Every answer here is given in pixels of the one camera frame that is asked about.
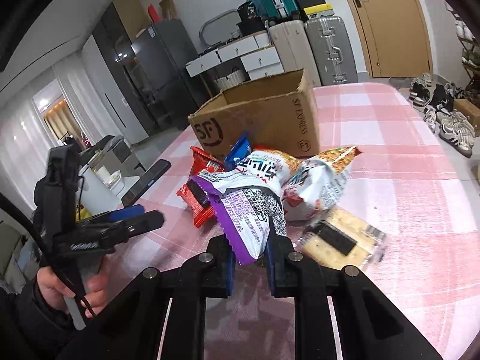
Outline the black left sleeve forearm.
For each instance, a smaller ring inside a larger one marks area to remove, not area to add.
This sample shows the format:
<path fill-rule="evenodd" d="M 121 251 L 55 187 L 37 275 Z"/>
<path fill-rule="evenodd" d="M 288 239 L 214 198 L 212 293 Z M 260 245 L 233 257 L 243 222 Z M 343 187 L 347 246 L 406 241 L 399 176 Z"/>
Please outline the black left sleeve forearm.
<path fill-rule="evenodd" d="M 37 281 L 20 294 L 1 291 L 2 359 L 57 359 L 75 331 L 72 317 L 47 303 Z"/>

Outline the person's left hand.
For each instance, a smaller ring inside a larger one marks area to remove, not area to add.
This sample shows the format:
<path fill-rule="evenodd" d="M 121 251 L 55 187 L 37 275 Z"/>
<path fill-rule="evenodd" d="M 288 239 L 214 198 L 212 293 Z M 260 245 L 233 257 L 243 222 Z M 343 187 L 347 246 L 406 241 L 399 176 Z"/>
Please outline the person's left hand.
<path fill-rule="evenodd" d="M 87 282 L 86 301 L 91 306 L 93 313 L 86 311 L 86 316 L 92 318 L 107 305 L 107 282 L 109 268 L 103 261 L 97 275 Z M 50 267 L 42 267 L 37 272 L 37 285 L 46 303 L 57 311 L 67 311 L 64 297 L 73 298 L 74 293 L 60 278 L 55 275 Z"/>

